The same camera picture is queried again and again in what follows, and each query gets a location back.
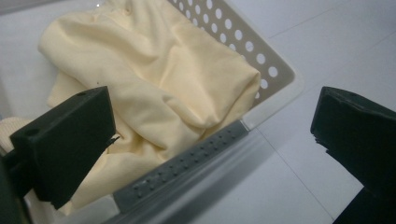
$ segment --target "tile grout line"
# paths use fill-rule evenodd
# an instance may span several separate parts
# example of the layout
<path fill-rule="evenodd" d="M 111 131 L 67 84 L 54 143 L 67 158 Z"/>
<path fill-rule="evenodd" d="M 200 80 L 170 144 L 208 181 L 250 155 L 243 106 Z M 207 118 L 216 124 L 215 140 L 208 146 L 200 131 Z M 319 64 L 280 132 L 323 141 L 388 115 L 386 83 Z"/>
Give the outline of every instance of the tile grout line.
<path fill-rule="evenodd" d="M 291 171 L 294 173 L 294 175 L 299 179 L 299 181 L 303 184 L 303 186 L 308 190 L 308 192 L 315 198 L 315 200 L 320 204 L 320 206 L 323 208 L 323 210 L 329 215 L 329 217 L 332 219 L 332 221 L 335 221 L 334 217 L 330 214 L 330 212 L 324 207 L 324 205 L 319 201 L 319 199 L 315 196 L 315 194 L 308 188 L 308 186 L 303 182 L 303 180 L 294 172 L 294 170 L 291 168 L 291 166 L 286 162 L 286 160 L 282 157 L 282 155 L 279 154 L 279 152 L 275 149 L 275 147 L 271 144 L 271 142 L 265 137 L 265 135 L 259 130 L 259 133 L 262 135 L 262 137 L 265 139 L 265 141 L 268 142 L 268 144 L 271 146 L 271 148 L 274 150 L 274 152 L 279 156 L 279 158 L 285 162 L 285 164 L 291 169 Z"/>
<path fill-rule="evenodd" d="M 367 49 L 362 50 L 361 52 L 357 52 L 354 55 L 350 55 L 350 59 L 348 59 L 345 63 L 343 63 L 341 66 L 339 66 L 338 68 L 334 69 L 333 71 L 329 72 L 328 75 L 326 75 L 324 78 L 322 78 L 321 80 L 319 80 L 315 85 L 313 85 L 311 88 L 307 88 L 305 89 L 303 94 L 306 94 L 310 91 L 312 91 L 314 88 L 316 88 L 320 83 L 325 83 L 327 80 L 333 78 L 333 77 L 337 77 L 337 74 L 344 68 L 346 68 L 348 65 L 356 62 L 359 57 L 361 55 L 363 55 L 364 53 L 370 51 L 370 49 L 375 48 L 375 46 L 378 46 L 379 44 L 381 44 L 382 42 L 386 41 L 387 39 L 389 39 L 392 35 L 395 35 L 396 31 L 394 31 L 393 33 L 391 33 L 390 35 L 387 35 L 386 37 L 382 38 L 381 40 L 379 40 L 378 42 L 376 42 L 375 44 L 373 44 L 372 46 L 370 46 Z"/>
<path fill-rule="evenodd" d="M 348 1 L 344 2 L 344 3 L 338 4 L 338 5 L 335 6 L 335 7 L 331 7 L 331 8 L 329 8 L 329 9 L 327 9 L 327 10 L 324 10 L 324 11 L 320 12 L 318 15 L 313 16 L 313 17 L 311 17 L 311 18 L 308 18 L 308 19 L 306 19 L 306 20 L 304 20 L 304 21 L 301 21 L 301 22 L 299 22 L 298 24 L 295 24 L 295 25 L 293 25 L 293 26 L 287 28 L 286 30 L 280 31 L 280 32 L 278 32 L 278 33 L 276 33 L 276 34 L 274 34 L 274 35 L 269 36 L 268 38 L 269 38 L 269 39 L 272 39 L 272 38 L 276 37 L 277 35 L 284 34 L 284 33 L 286 33 L 287 31 L 289 31 L 289 30 L 291 30 L 291 29 L 293 29 L 293 28 L 295 28 L 295 27 L 297 27 L 297 26 L 299 26 L 299 25 L 301 25 L 301 24 L 303 24 L 303 23 L 305 23 L 305 22 L 307 22 L 307 21 L 312 21 L 313 19 L 315 19 L 315 18 L 317 18 L 317 17 L 319 17 L 319 16 L 321 16 L 321 15 L 324 15 L 324 14 L 326 14 L 327 12 L 329 12 L 329 11 L 331 11 L 331 10 L 334 10 L 335 8 L 338 8 L 338 7 L 340 7 L 340 6 L 342 6 L 342 5 L 346 4 L 346 3 L 348 3 L 348 2 L 350 2 L 350 1 L 351 1 L 351 0 L 348 0 Z"/>

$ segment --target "yellow cloth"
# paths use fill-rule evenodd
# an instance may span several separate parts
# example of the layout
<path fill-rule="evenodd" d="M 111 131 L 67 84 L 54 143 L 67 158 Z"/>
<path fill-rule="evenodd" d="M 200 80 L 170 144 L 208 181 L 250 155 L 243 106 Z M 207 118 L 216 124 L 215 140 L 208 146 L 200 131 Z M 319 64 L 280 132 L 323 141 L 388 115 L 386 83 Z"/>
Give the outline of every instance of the yellow cloth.
<path fill-rule="evenodd" d="M 8 118 L 0 120 L 0 148 L 2 148 L 5 152 L 11 151 L 14 146 L 12 146 L 9 136 L 29 122 L 29 119 L 21 118 Z"/>
<path fill-rule="evenodd" d="M 165 0 L 109 0 L 67 14 L 48 27 L 39 50 L 60 70 L 49 105 L 108 86 L 120 135 L 66 214 L 239 119 L 260 86 L 256 69 Z"/>

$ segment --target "basket hole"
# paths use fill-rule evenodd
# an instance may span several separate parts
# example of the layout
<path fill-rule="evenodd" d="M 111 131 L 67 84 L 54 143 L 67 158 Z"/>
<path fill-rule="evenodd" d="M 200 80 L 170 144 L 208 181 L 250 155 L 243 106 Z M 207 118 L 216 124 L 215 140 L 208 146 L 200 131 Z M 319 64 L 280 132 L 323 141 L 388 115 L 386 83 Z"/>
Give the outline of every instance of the basket hole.
<path fill-rule="evenodd" d="M 240 30 L 236 30 L 236 31 L 235 31 L 235 38 L 236 38 L 237 40 L 241 40 L 243 36 L 244 36 L 244 35 L 242 34 L 242 31 L 240 31 Z"/>
<path fill-rule="evenodd" d="M 197 13 L 197 15 L 201 14 L 200 6 L 198 6 L 198 5 L 195 6 L 195 12 Z"/>
<path fill-rule="evenodd" d="M 245 44 L 245 49 L 249 52 L 254 50 L 254 45 L 251 41 L 247 41 L 247 43 Z"/>
<path fill-rule="evenodd" d="M 189 10 L 186 10 L 186 17 L 187 17 L 187 18 L 191 18 L 191 13 L 190 13 Z"/>
<path fill-rule="evenodd" d="M 178 8 L 180 9 L 180 11 L 184 10 L 184 5 L 183 5 L 182 2 L 180 2 L 180 3 L 178 4 Z"/>
<path fill-rule="evenodd" d="M 259 64 L 264 64 L 264 63 L 265 63 L 265 56 L 264 56 L 263 54 L 259 53 L 259 54 L 256 56 L 256 61 L 257 61 L 257 63 L 259 63 Z"/>
<path fill-rule="evenodd" d="M 235 45 L 234 45 L 234 44 L 231 44 L 231 45 L 230 45 L 230 49 L 236 50 Z"/>
<path fill-rule="evenodd" d="M 208 23 L 208 22 L 209 22 L 209 17 L 208 17 L 206 14 L 204 15 L 204 22 L 205 22 L 205 23 Z"/>
<path fill-rule="evenodd" d="M 207 8 L 212 9 L 212 7 L 213 7 L 212 0 L 207 0 L 206 1 L 206 6 L 207 6 Z"/>
<path fill-rule="evenodd" d="M 261 86 L 263 89 L 267 89 L 267 88 L 268 88 L 268 82 L 267 82 L 267 80 L 262 79 L 262 82 L 260 83 L 260 86 Z"/>
<path fill-rule="evenodd" d="M 268 69 L 268 73 L 270 74 L 270 77 L 277 77 L 277 68 L 271 66 Z"/>
<path fill-rule="evenodd" d="M 225 43 L 225 42 L 227 41 L 227 36 L 226 36 L 225 34 L 221 34 L 221 35 L 220 35 L 220 41 L 221 41 L 222 43 Z"/>
<path fill-rule="evenodd" d="M 212 24 L 212 31 L 213 31 L 213 33 L 218 32 L 218 26 L 215 23 Z"/>
<path fill-rule="evenodd" d="M 218 19 L 221 19 L 221 16 L 222 16 L 222 11 L 221 11 L 221 9 L 216 9 L 216 17 L 218 18 Z"/>
<path fill-rule="evenodd" d="M 230 19 L 225 20 L 224 24 L 225 24 L 225 28 L 229 30 L 233 27 L 233 23 L 231 22 Z"/>

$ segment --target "white tile floor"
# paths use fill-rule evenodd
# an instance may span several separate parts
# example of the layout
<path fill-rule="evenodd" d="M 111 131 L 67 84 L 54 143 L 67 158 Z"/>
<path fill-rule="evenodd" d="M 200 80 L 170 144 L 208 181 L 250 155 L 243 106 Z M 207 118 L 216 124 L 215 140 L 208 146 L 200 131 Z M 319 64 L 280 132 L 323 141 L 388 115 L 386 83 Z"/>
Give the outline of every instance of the white tile floor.
<path fill-rule="evenodd" d="M 305 90 L 244 140 L 254 139 L 255 149 L 262 150 L 266 159 L 192 222 L 332 223 L 361 184 L 309 132 L 320 88 L 327 85 L 354 91 L 396 110 L 396 1 L 230 1 L 304 76 Z M 0 16 L 0 91 L 18 95 L 9 108 L 0 107 L 3 117 L 42 114 L 43 109 L 30 107 L 39 104 L 45 108 L 53 79 L 40 78 L 48 88 L 37 91 L 31 80 L 10 77 L 8 70 L 23 64 L 20 73 L 49 73 L 53 68 L 40 66 L 45 62 L 34 44 L 41 30 L 58 15 L 94 6 L 95 1 L 56 4 L 62 7 L 50 13 L 37 7 Z M 18 60 L 9 61 L 9 55 Z"/>

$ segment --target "cream fabric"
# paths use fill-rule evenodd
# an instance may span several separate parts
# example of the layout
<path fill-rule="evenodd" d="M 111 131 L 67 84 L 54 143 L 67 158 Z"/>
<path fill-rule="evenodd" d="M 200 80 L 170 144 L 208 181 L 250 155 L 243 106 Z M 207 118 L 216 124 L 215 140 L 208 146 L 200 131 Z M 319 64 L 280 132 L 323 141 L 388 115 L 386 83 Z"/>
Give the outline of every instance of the cream fabric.
<path fill-rule="evenodd" d="M 0 147 L 5 152 L 9 152 L 14 148 L 14 146 L 12 146 L 11 140 L 9 140 L 9 136 L 29 122 L 29 119 L 21 118 L 8 118 L 0 120 Z"/>
<path fill-rule="evenodd" d="M 120 139 L 64 208 L 125 186 L 247 112 L 259 72 L 165 0 L 109 0 L 67 14 L 39 50 L 59 68 L 49 105 L 108 86 Z"/>

